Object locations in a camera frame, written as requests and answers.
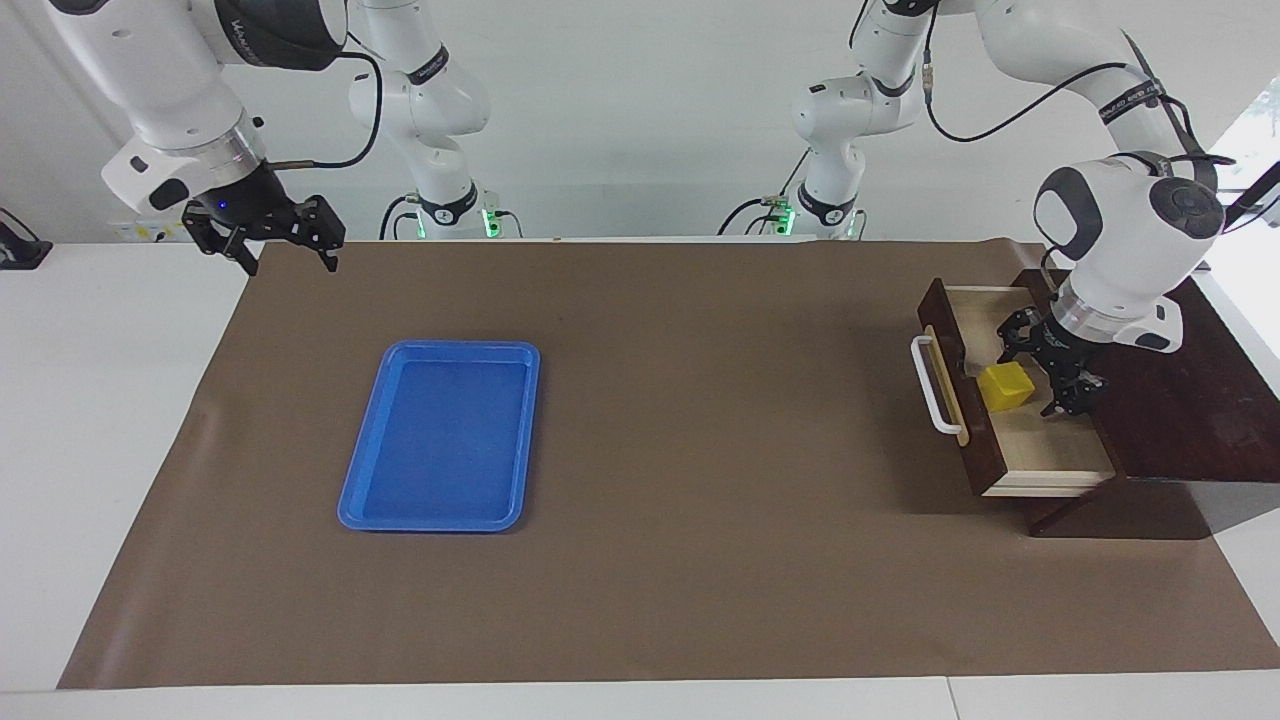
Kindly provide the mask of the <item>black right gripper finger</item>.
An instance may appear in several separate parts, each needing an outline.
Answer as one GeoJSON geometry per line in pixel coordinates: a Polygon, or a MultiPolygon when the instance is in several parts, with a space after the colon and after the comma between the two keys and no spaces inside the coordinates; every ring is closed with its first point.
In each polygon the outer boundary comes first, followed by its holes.
{"type": "Polygon", "coordinates": [[[244,245],[244,227],[233,225],[227,233],[220,232],[211,213],[200,202],[186,204],[182,224],[202,254],[223,256],[234,261],[246,275],[257,275],[259,260],[244,245]]]}
{"type": "Polygon", "coordinates": [[[328,272],[338,270],[344,242],[346,225],[323,196],[310,196],[297,205],[297,245],[314,251],[328,272]]]}

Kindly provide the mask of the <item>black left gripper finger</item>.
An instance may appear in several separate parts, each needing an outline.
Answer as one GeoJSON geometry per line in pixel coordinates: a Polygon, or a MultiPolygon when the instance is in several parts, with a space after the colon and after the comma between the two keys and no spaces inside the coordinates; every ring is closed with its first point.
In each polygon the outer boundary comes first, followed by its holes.
{"type": "Polygon", "coordinates": [[[1051,372],[1052,400],[1042,409],[1042,416],[1079,416],[1091,413],[1108,388],[1108,380],[1088,370],[1051,372]]]}
{"type": "Polygon", "coordinates": [[[1036,309],[1018,309],[1011,313],[997,327],[997,336],[1004,347],[997,363],[1011,363],[1021,354],[1037,352],[1039,341],[1036,336],[1036,328],[1039,323],[1041,315],[1036,309]]]}

